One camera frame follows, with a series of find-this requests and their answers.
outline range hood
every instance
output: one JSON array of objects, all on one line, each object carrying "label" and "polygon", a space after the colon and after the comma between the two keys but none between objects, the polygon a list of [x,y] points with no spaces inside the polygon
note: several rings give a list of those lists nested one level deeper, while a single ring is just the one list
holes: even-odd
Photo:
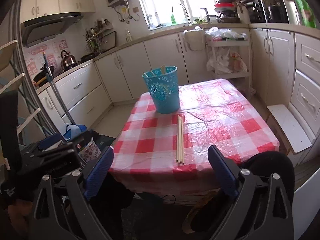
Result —
[{"label": "range hood", "polygon": [[57,34],[65,32],[70,25],[78,22],[82,17],[79,12],[59,13],[21,23],[22,44],[24,47],[31,47],[42,41],[53,39]]}]

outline teal trash can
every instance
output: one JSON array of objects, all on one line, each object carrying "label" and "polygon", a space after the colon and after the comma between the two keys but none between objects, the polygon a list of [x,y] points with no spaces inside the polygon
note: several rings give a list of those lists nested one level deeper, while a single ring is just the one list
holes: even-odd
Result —
[{"label": "teal trash can", "polygon": [[143,79],[146,82],[153,103],[157,112],[170,114],[180,108],[177,67],[165,67],[165,74],[161,73],[161,68],[145,72]]}]

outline checkered tablecloth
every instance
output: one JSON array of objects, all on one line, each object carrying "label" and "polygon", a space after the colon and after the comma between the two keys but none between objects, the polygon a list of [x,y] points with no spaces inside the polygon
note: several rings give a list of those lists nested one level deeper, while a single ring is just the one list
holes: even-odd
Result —
[{"label": "checkered tablecloth", "polygon": [[[219,187],[207,150],[242,163],[279,150],[279,141],[248,100],[227,80],[179,87],[181,108],[159,114],[141,95],[115,144],[110,172],[134,192],[185,195]],[[176,162],[177,116],[183,117],[185,163]]]}]

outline metal screw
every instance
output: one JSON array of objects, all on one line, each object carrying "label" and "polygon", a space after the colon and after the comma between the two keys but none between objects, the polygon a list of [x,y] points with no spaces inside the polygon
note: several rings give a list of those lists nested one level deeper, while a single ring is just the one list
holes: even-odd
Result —
[{"label": "metal screw", "polygon": [[74,170],[72,172],[72,176],[74,176],[74,177],[78,177],[80,174],[81,174],[81,171],[79,171],[79,170]]},{"label": "metal screw", "polygon": [[279,175],[278,173],[272,174],[272,177],[273,177],[274,179],[280,179],[280,175]]},{"label": "metal screw", "polygon": [[48,179],[50,179],[50,176],[48,174],[46,174],[42,177],[42,180],[44,180],[44,181],[47,181]]},{"label": "metal screw", "polygon": [[242,169],[242,170],[241,170],[241,173],[242,173],[243,175],[249,175],[249,174],[250,174],[250,171],[247,170],[247,169]]}]

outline red and white tablecloth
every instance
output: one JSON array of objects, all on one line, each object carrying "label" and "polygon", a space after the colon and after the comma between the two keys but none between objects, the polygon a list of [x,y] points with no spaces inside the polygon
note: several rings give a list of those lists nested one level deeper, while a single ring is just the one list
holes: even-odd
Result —
[{"label": "red and white tablecloth", "polygon": [[[215,144],[242,163],[279,150],[279,141],[248,100],[227,80],[179,87],[181,108],[159,114],[141,95],[115,144],[110,172],[134,192],[186,195],[219,187],[207,150]],[[184,120],[185,163],[177,163],[177,116]]]}]

